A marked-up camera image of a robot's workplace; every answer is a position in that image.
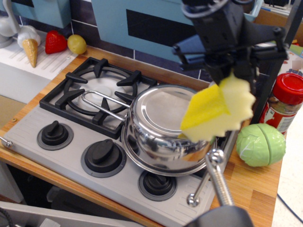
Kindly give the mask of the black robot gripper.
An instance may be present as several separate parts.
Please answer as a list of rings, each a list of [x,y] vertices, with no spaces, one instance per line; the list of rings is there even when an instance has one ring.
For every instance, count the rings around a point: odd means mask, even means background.
[[[173,46],[183,70],[205,66],[212,80],[220,85],[233,67],[235,77],[249,83],[256,93],[256,68],[250,61],[285,60],[288,46],[285,29],[248,21],[243,1],[184,0],[181,9],[194,25],[196,35]],[[239,58],[241,52],[248,56]]]

